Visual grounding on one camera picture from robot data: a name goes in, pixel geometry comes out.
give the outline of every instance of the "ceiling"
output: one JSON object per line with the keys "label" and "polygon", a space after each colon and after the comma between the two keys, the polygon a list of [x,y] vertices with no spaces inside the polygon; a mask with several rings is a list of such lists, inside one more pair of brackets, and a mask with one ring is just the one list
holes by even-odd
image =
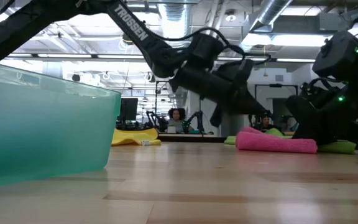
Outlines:
{"label": "ceiling", "polygon": [[[149,1],[150,6],[154,6],[153,1]],[[177,0],[169,0],[169,2],[181,3]],[[229,1],[226,9],[233,9],[236,20],[222,20],[220,31],[232,44],[240,44],[244,39],[242,27],[246,15],[252,14],[259,9],[261,1],[259,0],[232,0]],[[138,4],[143,6],[142,1],[130,1],[129,4]],[[213,1],[201,0],[197,4],[187,4],[189,9],[190,32],[194,32],[207,23],[211,18],[211,8]],[[282,15],[297,16],[315,16],[326,7],[330,12],[338,12],[346,7],[347,10],[358,8],[358,0],[332,0],[332,1],[293,1],[286,8]],[[9,8],[5,14],[0,16],[0,22],[6,19],[20,8],[19,3],[16,7]],[[175,26],[163,27],[163,20],[160,15],[155,13],[135,12],[135,15],[145,21],[148,28],[153,32],[165,35],[168,32],[175,32]],[[18,48],[15,53],[30,54],[118,54],[118,55],[140,55],[140,51],[134,45],[126,45],[122,41],[122,30],[112,21],[106,14],[97,14],[93,16],[76,16],[68,21],[56,22],[46,27],[42,32],[38,33],[33,39],[27,41]],[[250,50],[251,52],[268,52],[275,58],[307,58],[314,59],[319,52],[319,47],[297,47],[297,46],[281,46],[281,45],[258,45]],[[225,52],[223,56],[233,57],[232,52]],[[86,82],[94,85],[108,88],[118,88],[125,90],[128,87],[134,87],[133,90],[126,90],[125,95],[143,97],[152,96],[155,92],[149,88],[155,87],[155,83],[150,82],[151,70],[144,62],[128,62],[120,60],[120,62],[91,62],[66,58],[62,63],[64,78],[70,79],[74,73],[81,74]],[[45,63],[38,60],[3,60],[2,63],[14,67],[31,70],[34,72],[43,72]],[[268,67],[293,67],[293,63],[270,63]],[[145,88],[144,90],[136,90],[135,88]],[[175,103],[182,104],[185,98],[184,90],[180,90],[177,96],[169,90],[163,90],[164,98],[162,104],[175,106]]]}

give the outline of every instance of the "wooden table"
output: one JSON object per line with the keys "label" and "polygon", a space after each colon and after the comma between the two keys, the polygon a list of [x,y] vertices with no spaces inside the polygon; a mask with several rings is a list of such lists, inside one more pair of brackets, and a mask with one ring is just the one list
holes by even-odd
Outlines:
{"label": "wooden table", "polygon": [[0,187],[5,223],[358,224],[358,152],[114,147],[105,170]]}

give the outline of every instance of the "pink towel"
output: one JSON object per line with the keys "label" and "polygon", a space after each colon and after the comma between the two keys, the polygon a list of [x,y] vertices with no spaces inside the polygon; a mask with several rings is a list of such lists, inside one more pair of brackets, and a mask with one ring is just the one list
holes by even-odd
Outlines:
{"label": "pink towel", "polygon": [[313,139],[282,139],[264,134],[254,128],[244,128],[237,134],[238,150],[316,153],[317,144]]}

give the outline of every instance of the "teal plastic bin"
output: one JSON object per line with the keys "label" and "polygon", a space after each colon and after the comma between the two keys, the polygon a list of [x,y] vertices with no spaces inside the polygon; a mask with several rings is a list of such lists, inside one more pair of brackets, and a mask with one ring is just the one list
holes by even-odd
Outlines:
{"label": "teal plastic bin", "polygon": [[121,94],[0,65],[0,185],[102,169]]}

